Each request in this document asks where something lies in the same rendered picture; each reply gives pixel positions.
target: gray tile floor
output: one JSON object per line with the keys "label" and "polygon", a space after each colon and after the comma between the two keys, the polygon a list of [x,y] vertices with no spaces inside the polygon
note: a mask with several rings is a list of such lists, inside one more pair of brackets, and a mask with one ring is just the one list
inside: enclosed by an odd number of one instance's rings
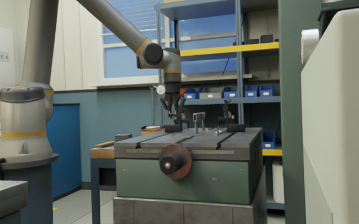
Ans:
{"label": "gray tile floor", "polygon": [[[100,191],[101,224],[113,224],[113,197],[116,191]],[[91,191],[80,190],[53,202],[54,224],[92,224]],[[281,213],[268,213],[268,224],[285,224]]]}

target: green column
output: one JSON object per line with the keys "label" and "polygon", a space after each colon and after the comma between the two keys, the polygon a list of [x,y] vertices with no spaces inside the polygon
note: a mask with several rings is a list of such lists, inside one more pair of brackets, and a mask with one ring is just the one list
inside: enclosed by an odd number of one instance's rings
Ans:
{"label": "green column", "polygon": [[278,0],[286,224],[305,223],[301,30],[318,28],[321,0]]}

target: baseboard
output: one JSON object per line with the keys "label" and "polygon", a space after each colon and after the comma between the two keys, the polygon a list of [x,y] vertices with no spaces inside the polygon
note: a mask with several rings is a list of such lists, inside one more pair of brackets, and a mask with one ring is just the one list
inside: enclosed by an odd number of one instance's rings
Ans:
{"label": "baseboard", "polygon": [[59,199],[62,199],[62,198],[66,197],[66,196],[68,196],[68,195],[70,195],[70,194],[72,194],[72,193],[75,193],[75,192],[79,191],[80,189],[81,189],[81,187],[77,187],[77,188],[75,188],[75,189],[73,189],[73,190],[67,191],[67,192],[64,193],[64,194],[61,194],[61,195],[59,195],[59,196],[54,197],[54,198],[53,198],[53,201],[57,201],[57,200],[59,200]]}
{"label": "baseboard", "polygon": [[[91,182],[82,182],[81,189],[90,190],[91,189]],[[101,191],[117,191],[117,186],[100,185],[100,190]]]}

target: stone base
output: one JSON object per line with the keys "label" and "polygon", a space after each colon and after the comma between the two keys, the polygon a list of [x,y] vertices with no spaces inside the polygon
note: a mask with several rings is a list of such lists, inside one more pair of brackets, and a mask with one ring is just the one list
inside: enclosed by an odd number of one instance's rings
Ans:
{"label": "stone base", "polygon": [[113,199],[114,223],[267,223],[265,167],[250,205],[141,198]]}

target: blue cabinet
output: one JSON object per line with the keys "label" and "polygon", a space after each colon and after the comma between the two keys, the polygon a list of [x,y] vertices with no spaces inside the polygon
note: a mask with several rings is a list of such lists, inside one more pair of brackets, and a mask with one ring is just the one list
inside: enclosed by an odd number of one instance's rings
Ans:
{"label": "blue cabinet", "polygon": [[81,187],[79,104],[54,104],[47,138],[59,160],[52,163],[53,198]]}

